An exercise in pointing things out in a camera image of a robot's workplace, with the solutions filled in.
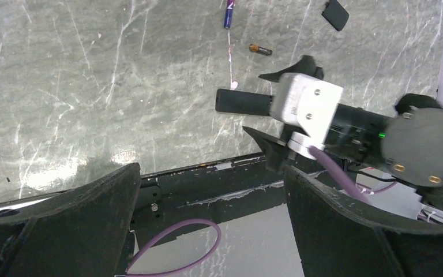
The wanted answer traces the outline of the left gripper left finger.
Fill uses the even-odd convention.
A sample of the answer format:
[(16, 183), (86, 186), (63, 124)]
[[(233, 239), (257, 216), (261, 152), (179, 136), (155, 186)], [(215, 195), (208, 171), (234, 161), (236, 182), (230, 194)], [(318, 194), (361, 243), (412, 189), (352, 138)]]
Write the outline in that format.
[(0, 276), (121, 276), (141, 183), (131, 163), (47, 200), (0, 211)]

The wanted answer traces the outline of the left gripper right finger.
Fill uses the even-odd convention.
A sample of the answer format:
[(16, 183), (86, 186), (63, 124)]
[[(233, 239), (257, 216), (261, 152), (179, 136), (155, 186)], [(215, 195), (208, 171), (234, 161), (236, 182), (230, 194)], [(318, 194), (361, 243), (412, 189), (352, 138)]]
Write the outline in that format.
[(305, 276), (443, 276), (443, 225), (365, 204), (292, 166), (284, 190)]

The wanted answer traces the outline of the black remote control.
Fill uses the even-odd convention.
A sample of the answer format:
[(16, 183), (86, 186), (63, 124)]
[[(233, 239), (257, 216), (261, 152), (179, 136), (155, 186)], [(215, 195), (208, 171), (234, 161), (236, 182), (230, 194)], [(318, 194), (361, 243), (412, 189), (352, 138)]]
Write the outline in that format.
[(218, 89), (215, 110), (222, 113), (269, 116), (273, 96), (259, 93)]

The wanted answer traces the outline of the black gold AAA battery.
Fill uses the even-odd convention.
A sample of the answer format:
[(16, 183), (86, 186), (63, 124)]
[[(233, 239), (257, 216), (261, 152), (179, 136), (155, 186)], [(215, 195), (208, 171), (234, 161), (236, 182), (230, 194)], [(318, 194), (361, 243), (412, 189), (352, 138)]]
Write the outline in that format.
[(267, 56), (267, 57), (269, 57), (269, 56), (271, 56), (273, 54), (273, 51), (271, 49), (264, 48), (264, 47), (258, 46), (256, 44), (250, 44), (249, 45), (249, 50), (251, 52), (254, 52), (254, 53), (257, 53), (257, 54), (261, 54), (261, 55), (264, 55), (264, 56)]

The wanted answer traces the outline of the black remote battery cover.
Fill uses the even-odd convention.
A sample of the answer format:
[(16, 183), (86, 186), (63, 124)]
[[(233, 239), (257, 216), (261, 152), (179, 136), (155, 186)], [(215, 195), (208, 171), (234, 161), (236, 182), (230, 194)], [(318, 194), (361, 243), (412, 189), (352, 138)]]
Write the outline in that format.
[(338, 32), (343, 30), (350, 17), (348, 11), (337, 0), (326, 1), (321, 15)]

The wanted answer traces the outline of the blue AAA battery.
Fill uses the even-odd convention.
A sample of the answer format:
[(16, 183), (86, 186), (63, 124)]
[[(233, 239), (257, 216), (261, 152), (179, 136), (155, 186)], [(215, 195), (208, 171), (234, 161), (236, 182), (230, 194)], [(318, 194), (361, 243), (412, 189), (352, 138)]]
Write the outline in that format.
[(234, 7), (235, 7), (235, 0), (226, 1), (226, 9), (225, 9), (224, 23), (223, 23), (223, 27), (225, 29), (229, 29), (231, 27)]

